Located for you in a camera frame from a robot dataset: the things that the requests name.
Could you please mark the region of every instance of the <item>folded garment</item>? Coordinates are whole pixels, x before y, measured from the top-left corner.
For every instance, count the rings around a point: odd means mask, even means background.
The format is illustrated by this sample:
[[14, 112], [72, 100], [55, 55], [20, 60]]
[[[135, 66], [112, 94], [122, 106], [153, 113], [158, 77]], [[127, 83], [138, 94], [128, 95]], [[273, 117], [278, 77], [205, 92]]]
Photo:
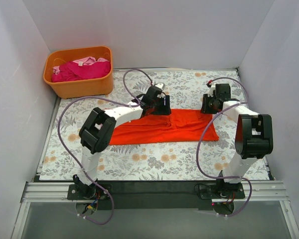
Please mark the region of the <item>folded garment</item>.
[[86, 61], [84, 59], [67, 62], [58, 68], [58, 74], [52, 74], [52, 82], [66, 82], [66, 81], [77, 81], [94, 78], [105, 77], [111, 71], [111, 63], [104, 59], [99, 58], [98, 61], [93, 62], [93, 57], [88, 57]]
[[[110, 145], [199, 141], [211, 120], [200, 110], [172, 109], [169, 116], [148, 115], [116, 127]], [[212, 124], [203, 140], [218, 139]]]

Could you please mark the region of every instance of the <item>gray wall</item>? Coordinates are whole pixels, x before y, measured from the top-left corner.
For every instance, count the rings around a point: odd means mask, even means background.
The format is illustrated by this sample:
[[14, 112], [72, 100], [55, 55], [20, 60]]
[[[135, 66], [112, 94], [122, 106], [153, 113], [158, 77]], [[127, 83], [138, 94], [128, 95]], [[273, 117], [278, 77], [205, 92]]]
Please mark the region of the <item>gray wall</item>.
[[283, 180], [299, 226], [299, 0], [276, 0], [241, 66], [250, 106], [273, 117], [274, 176]]
[[0, 0], [0, 239], [10, 238], [39, 162], [55, 101], [43, 83], [49, 49], [21, 0]]
[[114, 65], [240, 65], [273, 0], [23, 0], [51, 51], [108, 45]]

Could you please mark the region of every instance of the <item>purple cable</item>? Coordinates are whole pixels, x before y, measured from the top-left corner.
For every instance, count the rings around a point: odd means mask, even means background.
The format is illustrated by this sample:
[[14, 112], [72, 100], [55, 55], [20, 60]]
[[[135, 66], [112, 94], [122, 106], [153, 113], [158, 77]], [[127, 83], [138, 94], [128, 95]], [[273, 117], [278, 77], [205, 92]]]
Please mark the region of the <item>purple cable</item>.
[[[232, 80], [232, 81], [238, 83], [238, 84], [244, 89], [244, 91], [245, 91], [245, 93], [246, 93], [246, 97], [248, 98], [248, 93], [247, 93], [245, 87], [244, 87], [239, 81], [237, 81], [237, 80], [235, 80], [235, 79], [233, 79], [233, 78], [230, 78], [230, 77], [219, 77], [219, 78], [210, 80], [208, 83], [211, 83], [211, 82], [214, 82], [214, 81], [216, 81], [216, 80], [220, 80], [220, 79], [229, 79], [229, 80]], [[214, 118], [207, 124], [206, 128], [204, 129], [204, 131], [203, 131], [203, 133], [202, 133], [202, 135], [201, 135], [201, 137], [200, 137], [200, 139], [199, 139], [199, 142], [198, 142], [198, 145], [197, 145], [197, 150], [196, 150], [196, 164], [197, 164], [197, 167], [198, 167], [199, 171], [200, 171], [205, 177], [212, 178], [212, 179], [240, 178], [240, 179], [243, 179], [243, 180], [247, 181], [248, 184], [249, 184], [250, 192], [249, 192], [249, 195], [248, 195], [248, 197], [247, 197], [246, 202], [244, 203], [244, 205], [243, 205], [238, 211], [236, 211], [236, 212], [234, 212], [234, 213], [232, 213], [232, 214], [227, 215], [227, 217], [232, 217], [232, 216], [234, 216], [234, 215], [237, 215], [238, 213], [240, 213], [240, 212], [246, 207], [246, 205], [248, 204], [248, 202], [249, 202], [249, 200], [250, 200], [250, 198], [251, 198], [251, 194], [252, 194], [252, 190], [253, 190], [252, 185], [251, 185], [251, 182], [250, 182], [249, 179], [244, 178], [244, 177], [240, 177], [240, 176], [225, 176], [225, 177], [219, 177], [219, 176], [211, 176], [211, 175], [206, 174], [206, 173], [202, 170], [202, 168], [200, 167], [200, 165], [199, 165], [199, 148], [200, 148], [200, 145], [201, 145], [201, 143], [202, 143], [202, 140], [203, 140], [203, 138], [204, 138], [204, 136], [205, 136], [205, 134], [206, 134], [208, 128], [209, 128], [209, 127], [211, 126], [211, 124], [215, 121], [215, 119], [216, 119], [217, 117], [219, 117], [222, 113], [224, 113], [224, 112], [230, 110], [231, 108], [234, 108], [234, 107], [236, 107], [236, 106], [242, 105], [242, 104], [247, 104], [247, 101], [245, 101], [245, 102], [240, 102], [240, 103], [237, 103], [237, 104], [234, 104], [234, 105], [229, 106], [228, 108], [226, 108], [226, 109], [224, 109], [224, 110], [218, 112], [218, 113], [215, 115], [215, 117], [214, 117]]]
[[[63, 110], [62, 114], [60, 115], [60, 118], [59, 118], [59, 121], [58, 121], [58, 124], [57, 124], [58, 137], [59, 137], [59, 139], [60, 139], [61, 144], [62, 144], [63, 147], [65, 148], [65, 150], [66, 150], [66, 151], [67, 151], [67, 152], [74, 158], [74, 160], [77, 162], [77, 164], [78, 164], [78, 165], [80, 166], [80, 168], [83, 170], [83, 173], [85, 174], [85, 176], [86, 176], [86, 177], [87, 177], [87, 178], [88, 178], [94, 185], [96, 185], [98, 188], [100, 188], [100, 189], [103, 190], [103, 191], [106, 191], [106, 189], [103, 188], [103, 187], [102, 187], [100, 184], [98, 184], [97, 182], [94, 182], [94, 181], [93, 181], [93, 179], [92, 179], [92, 178], [87, 174], [87, 172], [85, 171], [85, 169], [84, 169], [83, 165], [81, 164], [81, 162], [77, 159], [77, 157], [70, 151], [70, 149], [69, 149], [69, 148], [66, 146], [66, 144], [64, 143], [64, 141], [63, 141], [63, 139], [62, 139], [62, 137], [61, 137], [61, 121], [62, 121], [62, 118], [63, 118], [65, 112], [69, 109], [69, 107], [70, 107], [71, 105], [73, 105], [75, 102], [78, 102], [78, 101], [80, 101], [80, 100], [84, 100], [84, 99], [99, 99], [99, 100], [108, 101], [108, 102], [111, 102], [111, 103], [114, 103], [114, 104], [117, 104], [117, 105], [120, 105], [120, 106], [124, 106], [124, 107], [138, 107], [138, 106], [140, 106], [140, 104], [141, 104], [140, 100], [130, 92], [130, 90], [128, 89], [128, 87], [126, 86], [126, 83], [125, 83], [125, 76], [126, 76], [126, 74], [129, 73], [130, 71], [135, 71], [135, 70], [144, 73], [144, 74], [149, 78], [151, 85], [152, 85], [152, 80], [151, 80], [151, 78], [149, 77], [148, 74], [146, 74], [144, 71], [142, 71], [142, 70], [140, 70], [140, 69], [131, 69], [131, 70], [128, 70], [128, 71], [124, 74], [124, 76], [123, 76], [123, 84], [124, 84], [126, 90], [129, 92], [129, 94], [130, 94], [135, 100], [137, 100], [138, 103], [137, 103], [136, 105], [132, 105], [132, 106], [131, 106], [131, 105], [127, 105], [127, 104], [119, 103], [119, 102], [116, 102], [116, 101], [108, 100], [108, 99], [106, 99], [106, 98], [97, 97], [97, 96], [85, 96], [85, 97], [78, 98], [78, 99], [72, 101], [71, 103], [69, 103], [69, 104], [65, 107], [65, 109]], [[108, 222], [112, 219], [112, 216], [113, 216], [113, 214], [114, 214], [114, 200], [113, 200], [112, 195], [111, 195], [109, 192], [108, 192], [107, 194], [109, 195], [109, 198], [110, 198], [110, 200], [111, 200], [112, 209], [111, 209], [111, 214], [110, 214], [109, 218], [108, 218], [106, 221], [104, 221], [104, 222], [98, 222], [98, 221], [96, 221], [96, 220], [94, 220], [94, 219], [92, 219], [92, 218], [89, 218], [89, 217], [87, 217], [87, 216], [84, 216], [83, 214], [80, 214], [80, 216], [82, 216], [83, 218], [85, 218], [85, 219], [87, 219], [87, 220], [89, 220], [89, 221], [91, 221], [91, 222], [93, 222], [93, 223], [95, 223], [95, 224], [98, 224], [98, 225], [105, 225], [106, 223], [108, 223]]]

